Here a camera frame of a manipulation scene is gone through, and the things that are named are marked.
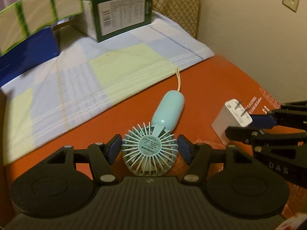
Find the wall socket plate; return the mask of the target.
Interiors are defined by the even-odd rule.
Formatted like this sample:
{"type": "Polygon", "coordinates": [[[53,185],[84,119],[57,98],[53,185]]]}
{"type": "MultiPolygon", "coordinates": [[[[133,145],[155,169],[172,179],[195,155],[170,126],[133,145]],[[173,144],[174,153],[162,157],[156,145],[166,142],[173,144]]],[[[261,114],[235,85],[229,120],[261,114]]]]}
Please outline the wall socket plate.
{"type": "Polygon", "coordinates": [[[283,5],[291,9],[293,12],[297,12],[300,0],[282,0],[283,5]]]}

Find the mint handheld fan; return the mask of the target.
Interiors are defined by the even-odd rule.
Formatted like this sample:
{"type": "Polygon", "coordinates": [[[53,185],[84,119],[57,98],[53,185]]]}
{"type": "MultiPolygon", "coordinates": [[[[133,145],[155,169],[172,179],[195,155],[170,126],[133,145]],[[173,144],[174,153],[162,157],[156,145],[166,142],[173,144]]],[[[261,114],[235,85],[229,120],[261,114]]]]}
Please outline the mint handheld fan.
{"type": "Polygon", "coordinates": [[[173,130],[181,117],[185,98],[181,93],[179,69],[175,74],[177,89],[163,96],[151,121],[138,124],[124,135],[122,158],[136,176],[162,176],[176,161],[178,144],[173,130]]]}

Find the green white carton box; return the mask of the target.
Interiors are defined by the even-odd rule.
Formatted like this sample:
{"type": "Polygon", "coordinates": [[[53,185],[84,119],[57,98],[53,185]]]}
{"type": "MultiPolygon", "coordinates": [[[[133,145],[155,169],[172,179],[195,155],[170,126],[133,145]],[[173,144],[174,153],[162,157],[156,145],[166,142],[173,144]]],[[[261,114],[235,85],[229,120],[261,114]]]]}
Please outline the green white carton box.
{"type": "Polygon", "coordinates": [[[153,0],[82,0],[72,25],[97,42],[151,23],[153,0]]]}

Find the green tissue pack bundle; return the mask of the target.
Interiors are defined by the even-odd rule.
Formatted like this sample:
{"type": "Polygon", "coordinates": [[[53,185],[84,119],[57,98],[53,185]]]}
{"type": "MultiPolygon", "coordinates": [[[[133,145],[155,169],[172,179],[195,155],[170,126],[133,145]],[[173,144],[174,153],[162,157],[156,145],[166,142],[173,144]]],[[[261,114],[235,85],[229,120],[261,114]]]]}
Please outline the green tissue pack bundle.
{"type": "Polygon", "coordinates": [[[82,12],[81,0],[19,0],[1,11],[1,55],[29,36],[82,12]]]}

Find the white power adapter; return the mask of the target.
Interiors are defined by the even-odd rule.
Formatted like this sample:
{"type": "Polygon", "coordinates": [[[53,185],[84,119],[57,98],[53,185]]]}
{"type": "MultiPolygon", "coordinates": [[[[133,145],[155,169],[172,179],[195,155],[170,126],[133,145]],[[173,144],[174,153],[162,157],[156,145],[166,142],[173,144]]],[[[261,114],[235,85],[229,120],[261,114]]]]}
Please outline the white power adapter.
{"type": "Polygon", "coordinates": [[[229,143],[225,130],[229,126],[246,127],[252,123],[251,116],[247,113],[241,102],[237,99],[226,101],[215,118],[211,127],[224,145],[229,143]]]}

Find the blue flat box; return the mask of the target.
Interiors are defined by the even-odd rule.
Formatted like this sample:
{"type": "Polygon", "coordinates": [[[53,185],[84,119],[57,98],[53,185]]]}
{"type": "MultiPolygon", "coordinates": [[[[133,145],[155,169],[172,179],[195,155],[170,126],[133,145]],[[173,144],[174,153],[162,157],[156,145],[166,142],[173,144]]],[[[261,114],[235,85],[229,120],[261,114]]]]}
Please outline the blue flat box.
{"type": "Polygon", "coordinates": [[[38,31],[1,56],[1,86],[59,54],[52,29],[47,27],[38,31]]]}

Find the beige quilted chair cover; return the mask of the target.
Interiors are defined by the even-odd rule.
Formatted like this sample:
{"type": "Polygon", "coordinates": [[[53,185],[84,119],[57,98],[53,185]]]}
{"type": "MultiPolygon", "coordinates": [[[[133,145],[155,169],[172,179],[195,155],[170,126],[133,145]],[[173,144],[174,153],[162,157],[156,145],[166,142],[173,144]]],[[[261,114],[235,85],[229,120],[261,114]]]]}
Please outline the beige quilted chair cover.
{"type": "Polygon", "coordinates": [[[200,0],[153,0],[153,9],[196,37],[200,0]]]}

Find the checked blue green cloth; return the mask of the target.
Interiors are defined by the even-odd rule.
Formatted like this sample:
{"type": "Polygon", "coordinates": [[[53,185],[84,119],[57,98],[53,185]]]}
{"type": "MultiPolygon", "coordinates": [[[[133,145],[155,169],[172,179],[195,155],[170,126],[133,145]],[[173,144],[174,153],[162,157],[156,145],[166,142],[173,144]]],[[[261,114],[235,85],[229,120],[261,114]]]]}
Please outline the checked blue green cloth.
{"type": "Polygon", "coordinates": [[[7,97],[4,165],[214,55],[157,12],[151,24],[100,43],[66,26],[60,47],[59,56],[1,87],[7,97]]]}

